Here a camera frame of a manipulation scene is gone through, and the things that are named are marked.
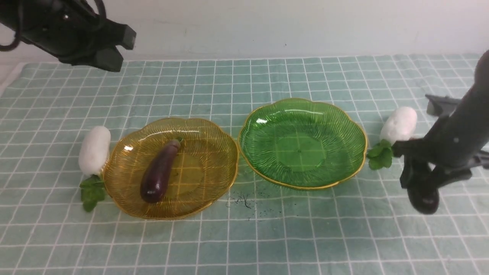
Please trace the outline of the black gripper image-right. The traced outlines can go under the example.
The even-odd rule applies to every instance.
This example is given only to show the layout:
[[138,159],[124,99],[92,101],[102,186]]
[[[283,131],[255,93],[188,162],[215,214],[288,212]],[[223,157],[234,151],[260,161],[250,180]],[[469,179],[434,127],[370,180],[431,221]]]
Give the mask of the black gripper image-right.
[[[426,95],[428,104],[426,113],[434,117],[450,116],[461,99],[449,96]],[[472,177],[472,168],[488,169],[488,152],[475,152],[459,167],[448,167],[443,164],[444,157],[435,149],[436,143],[426,139],[409,139],[397,141],[392,146],[395,158],[403,157],[404,167],[400,176],[403,189],[439,189],[458,181]]]

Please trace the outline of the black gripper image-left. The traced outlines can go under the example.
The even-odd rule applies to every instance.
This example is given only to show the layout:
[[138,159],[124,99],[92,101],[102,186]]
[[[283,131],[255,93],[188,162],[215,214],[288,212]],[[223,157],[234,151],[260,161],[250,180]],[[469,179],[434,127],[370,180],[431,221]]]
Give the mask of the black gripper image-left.
[[[104,2],[95,0],[94,4],[95,11],[86,0],[24,0],[23,41],[56,58],[78,57],[88,47],[90,36],[107,22]],[[116,46],[133,50],[136,35],[127,24],[106,23],[105,37],[111,47],[98,49],[91,66],[120,72],[124,59]]]

